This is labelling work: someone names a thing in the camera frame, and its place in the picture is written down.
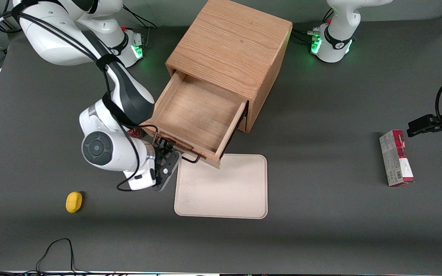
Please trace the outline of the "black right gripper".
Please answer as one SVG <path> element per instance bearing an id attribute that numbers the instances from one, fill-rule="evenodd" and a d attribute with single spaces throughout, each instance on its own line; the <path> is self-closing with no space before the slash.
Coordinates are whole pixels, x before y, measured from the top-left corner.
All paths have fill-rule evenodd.
<path id="1" fill-rule="evenodd" d="M 175 141 L 161 136 L 154 138 L 155 148 L 155 179 L 153 190 L 161 192 L 170 182 L 181 159 L 181 154 L 174 150 Z"/>

